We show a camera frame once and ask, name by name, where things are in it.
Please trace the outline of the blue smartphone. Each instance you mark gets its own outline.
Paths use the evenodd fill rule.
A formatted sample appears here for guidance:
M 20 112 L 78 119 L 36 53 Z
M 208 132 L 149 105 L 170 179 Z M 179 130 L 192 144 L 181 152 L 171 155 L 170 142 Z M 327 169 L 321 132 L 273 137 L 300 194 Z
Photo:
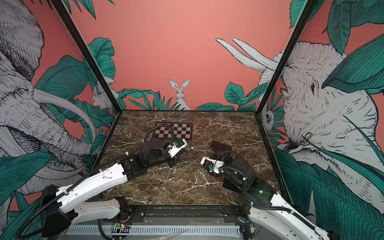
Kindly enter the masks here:
M 221 152 L 221 151 L 231 151 L 232 147 L 228 146 L 226 144 L 217 142 L 217 141 L 211 141 L 209 144 L 210 149 L 213 152 Z

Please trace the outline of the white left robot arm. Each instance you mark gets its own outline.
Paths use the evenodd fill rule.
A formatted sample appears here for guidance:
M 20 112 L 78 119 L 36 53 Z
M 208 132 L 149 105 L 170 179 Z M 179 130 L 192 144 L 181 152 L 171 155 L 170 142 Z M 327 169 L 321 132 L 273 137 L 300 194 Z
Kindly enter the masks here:
M 139 148 L 99 166 L 74 184 L 60 188 L 54 185 L 46 187 L 40 207 L 21 225 L 15 238 L 26 240 L 38 234 L 44 238 L 52 237 L 80 222 L 86 212 L 95 216 L 96 209 L 86 209 L 87 200 L 141 177 L 155 166 L 167 164 L 170 168 L 174 167 L 187 145 L 185 138 L 178 138 L 174 133 L 170 143 L 146 134 Z

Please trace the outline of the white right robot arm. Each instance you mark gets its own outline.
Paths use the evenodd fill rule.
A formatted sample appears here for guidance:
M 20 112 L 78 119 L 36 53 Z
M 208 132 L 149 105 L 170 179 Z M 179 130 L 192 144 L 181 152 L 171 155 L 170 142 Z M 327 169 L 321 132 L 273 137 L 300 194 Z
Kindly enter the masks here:
M 256 177 L 249 162 L 234 151 L 223 151 L 212 161 L 211 173 L 223 177 L 240 192 L 245 214 L 253 223 L 263 226 L 284 240 L 339 240 L 305 218 L 274 187 Z

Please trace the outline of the dark chessboard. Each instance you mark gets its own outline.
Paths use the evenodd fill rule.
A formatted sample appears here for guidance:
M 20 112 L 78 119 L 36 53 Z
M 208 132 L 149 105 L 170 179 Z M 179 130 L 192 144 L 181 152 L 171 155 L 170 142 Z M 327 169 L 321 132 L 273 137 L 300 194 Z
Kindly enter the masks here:
M 176 139 L 186 139 L 187 141 L 193 138 L 193 124 L 192 123 L 166 123 L 174 131 Z M 171 140 L 172 134 L 168 127 L 161 126 L 155 129 L 152 133 L 152 138 Z

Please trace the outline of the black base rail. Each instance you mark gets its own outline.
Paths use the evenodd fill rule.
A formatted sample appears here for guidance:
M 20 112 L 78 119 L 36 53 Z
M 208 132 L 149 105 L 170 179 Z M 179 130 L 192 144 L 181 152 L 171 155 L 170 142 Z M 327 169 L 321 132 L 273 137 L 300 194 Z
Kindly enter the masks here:
M 128 214 L 119 214 L 107 222 L 124 224 L 143 223 L 149 218 L 211 218 L 224 219 L 226 223 L 246 223 L 251 207 L 242 205 L 130 205 Z

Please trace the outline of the black corner frame post right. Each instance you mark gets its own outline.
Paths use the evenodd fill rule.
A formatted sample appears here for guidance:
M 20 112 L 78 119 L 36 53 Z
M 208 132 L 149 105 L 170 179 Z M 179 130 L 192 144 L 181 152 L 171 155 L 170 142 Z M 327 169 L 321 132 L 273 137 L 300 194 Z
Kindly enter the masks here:
M 317 4 L 317 1 L 315 0 L 309 0 L 309 1 L 306 1 L 305 4 L 304 4 L 304 7 L 300 13 L 300 16 L 296 22 L 296 25 L 294 27 L 294 30 L 290 36 L 290 39 L 286 45 L 286 48 L 284 49 L 283 51 L 283 54 L 281 56 L 281 59 L 278 63 L 278 66 L 277 68 L 274 70 L 274 74 L 272 76 L 272 79 L 271 81 L 269 82 L 268 84 L 268 87 L 266 89 L 266 92 L 262 98 L 262 101 L 260 102 L 260 105 L 256 111 L 256 114 L 257 116 L 260 116 L 261 113 L 262 113 L 262 110 L 264 109 L 266 103 L 267 103 L 267 100 L 268 100 L 268 97 L 271 95 L 273 89 L 274 89 L 274 86 L 276 85 L 277 81 L 280 79 L 281 77 L 281 74 L 286 66 L 286 63 L 288 62 L 294 48 L 295 48 L 295 45 L 296 43 L 298 42 L 304 28 L 305 28 L 305 25 L 307 24 L 308 22 L 308 19 L 313 11 L 313 9 L 315 8 Z

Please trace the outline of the black corner frame post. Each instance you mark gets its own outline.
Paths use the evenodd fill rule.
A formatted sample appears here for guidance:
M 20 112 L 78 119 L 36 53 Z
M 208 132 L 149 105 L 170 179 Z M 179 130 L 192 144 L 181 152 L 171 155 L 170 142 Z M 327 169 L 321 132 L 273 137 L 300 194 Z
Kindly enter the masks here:
M 51 1 L 53 7 L 55 8 L 56 12 L 58 13 L 60 19 L 66 26 L 68 32 L 70 33 L 72 39 L 76 43 L 77 47 L 79 48 L 80 52 L 82 53 L 84 59 L 86 60 L 87 64 L 89 65 L 91 72 L 95 75 L 96 79 L 98 80 L 98 83 L 100 83 L 101 87 L 105 91 L 107 97 L 111 101 L 113 107 L 117 111 L 118 115 L 122 113 L 122 109 L 120 108 L 116 98 L 114 97 L 110 87 L 108 86 L 104 75 L 102 74 L 101 69 L 99 68 L 95 58 L 93 57 L 92 53 L 90 52 L 90 49 L 88 45 L 85 43 L 83 36 L 79 32 L 79 29 L 77 28 L 76 24 L 74 23 L 67 7 L 65 6 L 63 1 L 58 0 L 52 0 Z
M 277 68 L 274 70 L 274 74 L 272 76 L 272 79 L 271 81 L 269 82 L 268 84 L 268 87 L 266 89 L 266 92 L 262 98 L 262 101 L 260 102 L 260 105 L 256 111 L 256 114 L 257 116 L 260 116 L 261 113 L 262 113 L 262 110 L 264 109 L 266 103 L 267 103 L 267 100 L 268 100 L 268 97 L 271 95 L 273 89 L 274 89 L 274 86 L 276 85 L 277 81 L 280 79 L 281 77 L 281 74 L 286 66 L 286 63 L 288 62 L 294 48 L 295 48 L 295 45 L 296 43 L 298 42 L 304 28 L 305 28 L 305 25 L 307 24 L 308 22 L 308 19 L 313 11 L 313 9 L 315 8 L 317 4 L 317 1 L 315 0 L 309 0 L 309 1 L 306 1 L 305 4 L 304 4 L 304 7 L 300 13 L 300 16 L 296 22 L 296 25 L 294 27 L 294 30 L 290 36 L 290 39 L 286 45 L 286 48 L 284 49 L 283 51 L 283 54 L 281 56 L 281 59 L 278 63 L 278 66 Z

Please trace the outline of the black corner frame post left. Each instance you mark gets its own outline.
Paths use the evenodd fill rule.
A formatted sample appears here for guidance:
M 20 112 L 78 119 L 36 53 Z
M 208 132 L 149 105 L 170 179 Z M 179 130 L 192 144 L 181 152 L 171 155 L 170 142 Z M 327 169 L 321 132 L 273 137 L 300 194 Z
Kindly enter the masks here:
M 87 64 L 89 65 L 91 72 L 95 75 L 96 79 L 98 80 L 98 83 L 100 83 L 101 87 L 105 91 L 107 97 L 111 101 L 113 107 L 117 111 L 118 115 L 122 113 L 122 109 L 120 108 L 116 98 L 114 97 L 110 87 L 108 86 L 104 75 L 102 74 L 101 69 L 99 68 L 95 58 L 93 57 L 92 53 L 90 52 L 90 49 L 88 45 L 85 43 L 83 36 L 79 32 L 79 29 L 77 28 L 76 24 L 74 23 L 67 7 L 65 6 L 63 1 L 58 0 L 52 0 L 51 1 L 53 7 L 55 8 L 56 12 L 58 13 L 60 19 L 66 26 L 68 32 L 70 33 L 72 39 L 76 43 L 77 47 L 79 48 L 80 52 L 82 53 L 84 59 L 86 60 Z

